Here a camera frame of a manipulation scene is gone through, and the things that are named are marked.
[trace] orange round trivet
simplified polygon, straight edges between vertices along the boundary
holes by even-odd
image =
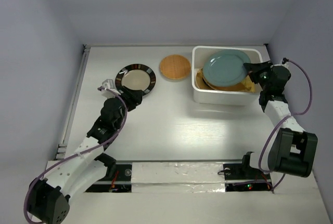
[[[162,59],[160,70],[165,77],[180,80],[190,74],[191,64],[184,56],[173,54]]]

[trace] white wall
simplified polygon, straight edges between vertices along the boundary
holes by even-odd
[[[312,108],[298,120],[318,136],[314,171],[333,220],[333,0],[297,0],[268,47],[274,61],[290,58],[301,64],[312,80]],[[301,72],[296,68],[291,72],[286,95],[293,111],[302,111],[308,103],[309,88]]]
[[[57,0],[0,0],[0,222],[26,223],[29,183],[53,158],[82,44]]]
[[[85,44],[263,44],[293,0],[62,2]]]

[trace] black and white plate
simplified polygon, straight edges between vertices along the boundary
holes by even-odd
[[[144,64],[130,64],[116,75],[117,90],[122,93],[122,87],[131,90],[142,90],[144,95],[150,93],[156,83],[154,71]]]

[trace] white bin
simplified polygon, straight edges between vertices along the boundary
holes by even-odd
[[[246,106],[255,100],[258,100],[261,91],[260,85],[255,85],[256,93],[243,93],[236,91],[202,90],[196,83],[196,75],[199,69],[203,68],[204,63],[214,53],[226,50],[236,49],[245,52],[251,63],[262,62],[260,52],[255,49],[237,48],[237,47],[217,47],[217,46],[197,46],[192,52],[192,87],[194,101],[197,103],[228,104],[234,106]]]

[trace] blue plate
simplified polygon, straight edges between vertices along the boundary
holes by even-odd
[[[209,57],[204,64],[203,76],[214,86],[236,85],[248,75],[244,63],[251,63],[251,60],[243,51],[233,49],[219,51]]]

